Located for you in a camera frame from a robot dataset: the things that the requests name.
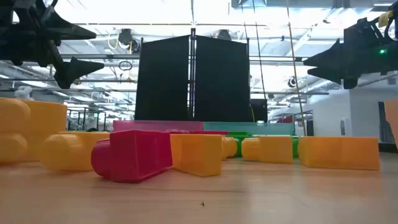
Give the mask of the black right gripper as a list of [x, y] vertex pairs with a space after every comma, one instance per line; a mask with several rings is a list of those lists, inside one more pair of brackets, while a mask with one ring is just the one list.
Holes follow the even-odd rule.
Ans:
[[345, 89], [353, 89], [363, 74], [380, 73], [398, 70], [398, 35], [395, 39], [389, 36], [389, 28], [398, 19], [398, 12], [393, 12], [387, 26], [379, 28], [378, 19], [369, 21], [362, 18], [354, 25], [344, 30], [344, 43], [337, 39], [328, 49], [303, 61], [306, 66], [312, 66], [307, 71], [309, 75], [341, 84], [339, 69], [323, 68], [338, 64], [343, 51], [343, 79]]

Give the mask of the white machine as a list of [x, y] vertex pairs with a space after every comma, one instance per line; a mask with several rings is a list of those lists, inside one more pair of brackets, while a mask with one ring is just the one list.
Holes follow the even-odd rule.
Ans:
[[33, 97], [31, 97], [32, 91], [33, 89], [30, 86], [19, 86], [14, 92], [14, 96], [23, 100], [34, 101]]

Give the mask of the pink translucent plastic bin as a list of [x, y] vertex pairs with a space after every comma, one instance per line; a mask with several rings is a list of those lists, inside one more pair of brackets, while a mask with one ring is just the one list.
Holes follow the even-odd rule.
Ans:
[[145, 131], [167, 131], [179, 129], [185, 131], [202, 131], [203, 123], [200, 121], [149, 121], [129, 120], [113, 121], [114, 131], [145, 130]]

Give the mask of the black table frame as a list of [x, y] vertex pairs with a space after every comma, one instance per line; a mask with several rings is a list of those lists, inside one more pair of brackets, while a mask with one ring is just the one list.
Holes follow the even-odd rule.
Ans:
[[395, 143], [380, 142], [379, 152], [398, 154], [398, 148]]

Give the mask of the black computer tower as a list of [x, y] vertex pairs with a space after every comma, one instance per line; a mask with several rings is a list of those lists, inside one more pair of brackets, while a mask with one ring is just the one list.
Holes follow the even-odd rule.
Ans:
[[267, 111], [267, 100], [266, 99], [250, 99], [250, 105], [254, 115], [254, 121], [267, 122], [268, 111]]

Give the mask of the grey overhead pipe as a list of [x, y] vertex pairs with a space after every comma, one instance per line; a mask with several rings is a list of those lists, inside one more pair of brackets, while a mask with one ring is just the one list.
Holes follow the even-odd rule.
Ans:
[[[117, 54], [117, 55], [112, 55], [112, 54], [61, 54], [63, 59], [71, 59], [72, 57], [75, 57], [77, 59], [100, 59], [100, 60], [117, 60], [117, 59], [133, 59], [133, 60], [138, 60], [139, 55], [138, 54]], [[250, 61], [266, 61], [266, 62], [276, 62], [276, 61], [281, 61], [281, 62], [291, 62], [293, 61], [293, 57], [285, 57], [285, 56], [276, 56], [276, 57], [259, 57], [259, 56], [249, 56]]]
[[[57, 82], [51, 79], [28, 79], [28, 78], [1, 78], [2, 82]], [[72, 83], [77, 82], [100, 82], [100, 83], [137, 83], [137, 80], [112, 80], [112, 79], [77, 79], [72, 81]]]
[[327, 92], [292, 92], [292, 91], [250, 91], [250, 94], [258, 95], [300, 95], [300, 96], [313, 96], [313, 95], [329, 95]]

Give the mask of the orange translucent plastic bin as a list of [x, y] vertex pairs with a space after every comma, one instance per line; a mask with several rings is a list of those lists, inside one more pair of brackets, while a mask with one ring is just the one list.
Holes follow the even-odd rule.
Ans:
[[391, 131], [398, 149], [398, 98], [386, 100], [384, 102], [386, 120], [390, 124]]

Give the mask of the red toy block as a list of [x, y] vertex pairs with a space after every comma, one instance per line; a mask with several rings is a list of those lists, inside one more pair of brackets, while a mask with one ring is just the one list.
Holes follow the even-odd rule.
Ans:
[[137, 183], [172, 167], [170, 134], [160, 131], [113, 132], [91, 152], [93, 170], [113, 182]]
[[188, 131], [189, 134], [212, 134], [212, 135], [227, 135], [228, 131], [209, 131], [209, 130], [196, 130]]

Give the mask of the large yellow toy block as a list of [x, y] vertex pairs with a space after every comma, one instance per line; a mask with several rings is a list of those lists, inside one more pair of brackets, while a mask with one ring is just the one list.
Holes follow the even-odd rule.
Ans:
[[39, 147], [66, 128], [60, 103], [0, 97], [0, 165], [39, 160]]
[[298, 158], [307, 167], [379, 170], [378, 138], [305, 136], [298, 139]]

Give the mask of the black divider panel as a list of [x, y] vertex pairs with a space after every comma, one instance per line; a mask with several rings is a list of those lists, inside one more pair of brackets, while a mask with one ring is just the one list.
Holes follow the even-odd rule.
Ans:
[[143, 43], [135, 120], [188, 120], [188, 41], [185, 35]]
[[197, 36], [195, 119], [249, 122], [248, 45]]

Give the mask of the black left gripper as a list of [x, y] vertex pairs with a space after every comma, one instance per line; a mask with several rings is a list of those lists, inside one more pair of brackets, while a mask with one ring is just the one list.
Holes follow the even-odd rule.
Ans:
[[64, 62], [59, 54], [61, 40], [94, 39], [96, 34], [72, 24], [58, 15], [58, 0], [0, 0], [0, 60], [16, 66], [37, 62], [53, 65], [54, 79], [61, 89], [82, 76], [104, 68], [103, 63], [78, 60]]

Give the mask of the green translucent plastic bin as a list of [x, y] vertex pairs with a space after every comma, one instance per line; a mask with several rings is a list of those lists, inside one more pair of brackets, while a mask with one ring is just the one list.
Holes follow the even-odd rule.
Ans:
[[294, 134], [292, 123], [250, 123], [250, 122], [204, 122], [203, 129], [209, 131], [247, 132], [254, 135]]

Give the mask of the long green toy block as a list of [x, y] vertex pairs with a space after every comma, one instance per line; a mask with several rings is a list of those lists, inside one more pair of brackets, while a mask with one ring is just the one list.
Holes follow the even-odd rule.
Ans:
[[[231, 131], [227, 135], [227, 137], [234, 138], [237, 142], [237, 150], [233, 154], [233, 157], [242, 157], [242, 152], [241, 152], [241, 145], [242, 141], [246, 138], [254, 138], [257, 137], [257, 134], [251, 134], [249, 132], [237, 132], [237, 131]], [[299, 145], [299, 137], [297, 135], [292, 135], [292, 150], [293, 150], [293, 158], [298, 158], [298, 145]]]

